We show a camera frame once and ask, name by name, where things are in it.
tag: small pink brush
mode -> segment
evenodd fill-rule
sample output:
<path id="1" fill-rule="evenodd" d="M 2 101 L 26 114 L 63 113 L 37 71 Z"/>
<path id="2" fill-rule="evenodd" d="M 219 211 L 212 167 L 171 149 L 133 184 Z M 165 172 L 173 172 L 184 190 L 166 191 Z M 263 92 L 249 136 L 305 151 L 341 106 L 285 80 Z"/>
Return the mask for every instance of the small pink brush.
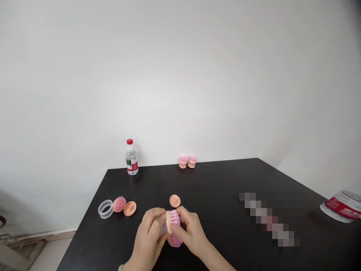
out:
<path id="1" fill-rule="evenodd" d="M 196 166 L 196 163 L 197 163 L 197 158 L 194 156 L 189 156 L 188 166 L 190 168 L 194 168 Z"/>
<path id="2" fill-rule="evenodd" d="M 123 211 L 126 204 L 126 199 L 120 196 L 113 202 L 113 211 L 116 213 L 120 213 L 121 211 Z"/>
<path id="3" fill-rule="evenodd" d="M 188 158 L 185 156 L 181 156 L 179 158 L 179 167 L 180 168 L 186 168 L 187 167 Z"/>
<path id="4" fill-rule="evenodd" d="M 170 236 L 168 237 L 168 244 L 171 247 L 176 247 L 179 248 L 182 244 L 182 241 L 175 235 L 173 234 L 173 232 L 170 229 L 171 224 L 176 224 L 176 225 L 181 225 L 180 223 L 180 219 L 179 219 L 179 215 L 177 213 L 177 210 L 172 210 L 172 211 L 166 211 L 165 212 L 165 218 L 167 221 L 167 228 L 168 228 L 168 233 L 170 234 Z"/>

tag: pink bristles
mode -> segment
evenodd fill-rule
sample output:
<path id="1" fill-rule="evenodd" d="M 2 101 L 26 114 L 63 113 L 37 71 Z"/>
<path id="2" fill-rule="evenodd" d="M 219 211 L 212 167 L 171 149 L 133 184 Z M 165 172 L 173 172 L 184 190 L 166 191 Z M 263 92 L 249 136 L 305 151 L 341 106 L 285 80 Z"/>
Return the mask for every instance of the pink bristles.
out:
<path id="1" fill-rule="evenodd" d="M 113 211 L 116 213 L 120 213 L 123 211 L 127 201 L 124 197 L 119 197 L 113 202 Z"/>
<path id="2" fill-rule="evenodd" d="M 179 219 L 179 215 L 177 213 L 177 210 L 172 210 L 170 211 L 170 221 L 172 224 L 176 224 L 176 225 L 180 225 L 180 219 Z"/>
<path id="3" fill-rule="evenodd" d="M 175 234 L 172 234 L 168 237 L 168 244 L 171 247 L 179 248 L 183 242 Z"/>
<path id="4" fill-rule="evenodd" d="M 185 157 L 185 156 L 181 156 L 180 161 L 183 162 L 183 163 L 186 163 L 186 162 L 188 162 L 188 158 Z"/>
<path id="5" fill-rule="evenodd" d="M 189 160 L 192 162 L 197 162 L 197 158 L 194 156 L 189 156 Z"/>

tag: hand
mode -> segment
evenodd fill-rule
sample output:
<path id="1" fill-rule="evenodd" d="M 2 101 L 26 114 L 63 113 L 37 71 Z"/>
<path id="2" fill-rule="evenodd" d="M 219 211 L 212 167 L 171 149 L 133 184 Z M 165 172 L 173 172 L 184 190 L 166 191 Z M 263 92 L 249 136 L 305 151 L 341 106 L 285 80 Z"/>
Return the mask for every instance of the hand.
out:
<path id="1" fill-rule="evenodd" d="M 134 249 L 124 271 L 151 271 L 158 260 L 168 234 L 159 236 L 165 222 L 165 210 L 153 208 L 143 216 L 135 236 Z"/>
<path id="2" fill-rule="evenodd" d="M 198 215 L 188 212 L 183 206 L 177 208 L 177 213 L 181 222 L 187 226 L 187 231 L 181 226 L 173 224 L 171 225 L 172 232 L 187 245 L 194 255 L 201 258 L 205 251 L 212 245 L 204 234 Z"/>

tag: white wall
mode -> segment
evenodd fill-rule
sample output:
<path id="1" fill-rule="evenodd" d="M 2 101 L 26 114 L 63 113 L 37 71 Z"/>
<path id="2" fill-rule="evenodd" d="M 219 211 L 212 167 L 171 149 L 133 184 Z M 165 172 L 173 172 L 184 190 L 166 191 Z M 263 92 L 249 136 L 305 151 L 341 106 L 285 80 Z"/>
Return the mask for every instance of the white wall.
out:
<path id="1" fill-rule="evenodd" d="M 359 182 L 355 1 L 0 1 L 3 232 L 76 227 L 126 139 L 140 166 L 259 157 Z"/>

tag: black table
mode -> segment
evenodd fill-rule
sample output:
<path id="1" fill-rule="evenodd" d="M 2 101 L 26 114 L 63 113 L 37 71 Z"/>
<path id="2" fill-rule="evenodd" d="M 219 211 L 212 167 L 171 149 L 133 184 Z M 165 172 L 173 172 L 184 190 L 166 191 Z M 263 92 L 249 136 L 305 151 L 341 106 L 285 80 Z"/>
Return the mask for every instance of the black table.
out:
<path id="1" fill-rule="evenodd" d="M 299 247 L 278 247 L 272 233 L 249 216 L 240 192 L 256 193 L 273 215 L 289 224 Z M 260 159 L 141 167 L 135 176 L 126 169 L 107 171 L 61 261 L 58 271 L 117 270 L 131 256 L 144 213 L 153 207 L 171 210 L 177 194 L 199 215 L 210 242 L 237 270 L 351 270 L 360 249 L 360 222 L 343 224 L 319 210 L 325 198 Z M 137 203 L 131 217 L 113 213 L 100 219 L 98 206 L 119 195 Z M 182 245 L 164 245 L 154 270 L 207 270 Z"/>

